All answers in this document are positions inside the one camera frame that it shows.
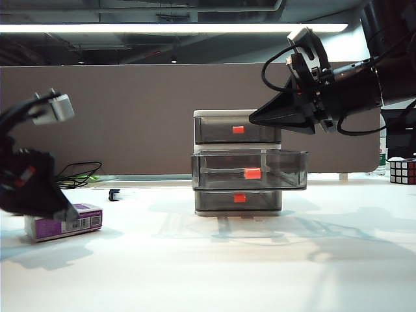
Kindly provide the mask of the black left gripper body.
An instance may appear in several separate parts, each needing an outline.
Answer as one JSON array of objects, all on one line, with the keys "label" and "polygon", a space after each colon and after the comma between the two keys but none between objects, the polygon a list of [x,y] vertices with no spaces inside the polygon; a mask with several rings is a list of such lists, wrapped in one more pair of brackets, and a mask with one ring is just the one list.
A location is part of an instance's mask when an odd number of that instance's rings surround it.
[{"label": "black left gripper body", "polygon": [[48,153],[14,150],[15,140],[1,139],[1,209],[30,216],[53,216],[56,207],[55,161]]}]

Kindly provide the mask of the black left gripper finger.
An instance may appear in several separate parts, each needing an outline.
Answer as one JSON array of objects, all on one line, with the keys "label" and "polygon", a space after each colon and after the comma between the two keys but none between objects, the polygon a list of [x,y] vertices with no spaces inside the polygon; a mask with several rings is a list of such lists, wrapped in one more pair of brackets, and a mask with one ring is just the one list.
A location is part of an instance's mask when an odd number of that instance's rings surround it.
[{"label": "black left gripper finger", "polygon": [[75,221],[79,218],[77,209],[65,197],[56,183],[47,185],[45,200],[53,220]]}]

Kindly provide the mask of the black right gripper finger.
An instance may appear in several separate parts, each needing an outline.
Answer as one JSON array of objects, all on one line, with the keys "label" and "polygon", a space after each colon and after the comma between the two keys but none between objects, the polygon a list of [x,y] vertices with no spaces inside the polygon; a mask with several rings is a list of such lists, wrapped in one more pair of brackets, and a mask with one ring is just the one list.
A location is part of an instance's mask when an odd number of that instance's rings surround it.
[{"label": "black right gripper finger", "polygon": [[303,92],[280,92],[262,107],[256,110],[257,114],[303,114],[305,94]]},{"label": "black right gripper finger", "polygon": [[262,125],[267,127],[275,127],[278,129],[288,130],[295,133],[303,134],[315,134],[315,126],[309,121],[304,122],[287,122],[285,119],[281,121],[280,118],[262,118],[261,116],[255,116],[251,114],[249,121],[255,125]]}]

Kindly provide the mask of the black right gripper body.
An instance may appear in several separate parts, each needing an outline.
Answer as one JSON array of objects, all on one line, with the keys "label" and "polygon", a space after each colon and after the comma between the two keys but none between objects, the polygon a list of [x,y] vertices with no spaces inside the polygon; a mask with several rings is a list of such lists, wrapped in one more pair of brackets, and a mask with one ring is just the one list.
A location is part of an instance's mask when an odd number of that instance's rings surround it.
[{"label": "black right gripper body", "polygon": [[315,134],[315,126],[319,125],[324,132],[335,131],[336,121],[324,105],[324,94],[319,70],[292,71],[292,85],[297,89],[293,96],[298,120],[295,132]]}]

